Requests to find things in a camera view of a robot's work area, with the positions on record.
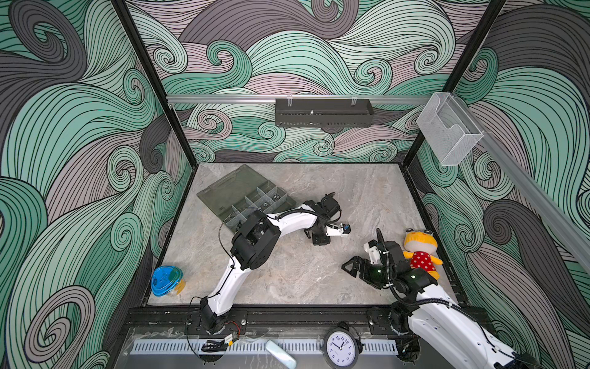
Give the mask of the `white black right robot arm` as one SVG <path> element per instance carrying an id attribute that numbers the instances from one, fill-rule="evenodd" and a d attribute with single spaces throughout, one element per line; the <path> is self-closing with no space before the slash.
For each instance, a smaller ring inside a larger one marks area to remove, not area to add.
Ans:
<path id="1" fill-rule="evenodd" d="M 439 285 L 442 261 L 430 230 L 406 230 L 404 242 L 376 238 L 364 245 L 368 256 L 355 256 L 342 269 L 396 301 L 387 316 L 397 335 L 399 358 L 413 361 L 421 338 L 456 368 L 538 368 L 536 359 L 519 354 L 487 331 Z"/>

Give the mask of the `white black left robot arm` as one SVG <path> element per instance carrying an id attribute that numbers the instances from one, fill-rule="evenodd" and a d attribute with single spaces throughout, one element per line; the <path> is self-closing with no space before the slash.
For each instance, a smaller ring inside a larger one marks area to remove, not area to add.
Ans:
<path id="1" fill-rule="evenodd" d="M 266 263 L 281 237 L 302 231 L 313 245 L 325 246 L 333 237 L 350 234 L 350 225 L 340 222 L 342 209 L 334 195 L 331 192 L 318 202 L 305 201 L 282 213 L 254 209 L 231 240 L 230 261 L 220 281 L 200 300 L 202 329 L 209 334 L 223 329 L 241 286 L 253 270 Z"/>

